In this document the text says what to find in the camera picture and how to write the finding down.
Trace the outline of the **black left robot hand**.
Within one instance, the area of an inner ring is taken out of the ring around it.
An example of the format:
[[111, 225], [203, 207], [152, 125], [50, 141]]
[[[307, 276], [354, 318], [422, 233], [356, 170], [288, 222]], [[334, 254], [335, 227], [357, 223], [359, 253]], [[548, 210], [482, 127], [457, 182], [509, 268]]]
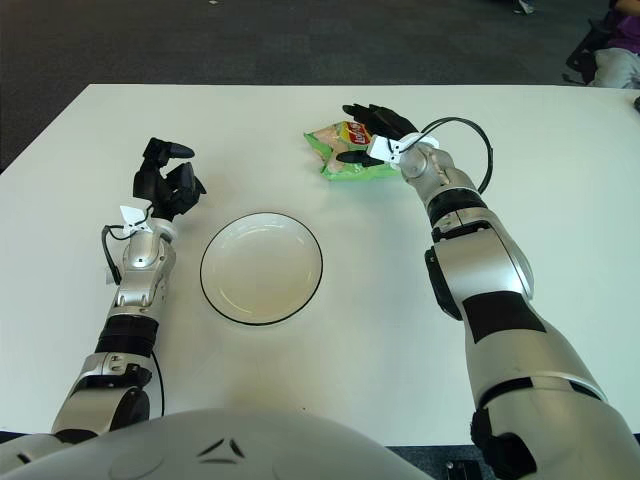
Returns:
[[133, 196], [151, 203], [153, 218], [172, 221], [176, 215], [187, 213], [206, 194], [190, 162], [181, 163], [166, 174], [161, 172], [171, 159], [194, 156], [195, 152], [185, 145], [155, 137], [149, 140], [134, 176]]

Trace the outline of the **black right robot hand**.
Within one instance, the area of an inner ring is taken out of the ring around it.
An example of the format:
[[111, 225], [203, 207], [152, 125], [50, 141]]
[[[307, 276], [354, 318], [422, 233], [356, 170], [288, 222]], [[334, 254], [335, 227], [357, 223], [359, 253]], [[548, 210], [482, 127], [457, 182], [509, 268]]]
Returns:
[[[354, 103], [343, 105], [342, 110], [362, 124], [371, 136], [400, 140], [407, 134], [417, 132], [417, 128], [409, 120], [383, 106], [370, 104], [366, 107]], [[364, 168], [383, 164], [383, 161], [373, 159], [364, 150], [339, 153], [336, 159], [346, 164], [360, 164]]]

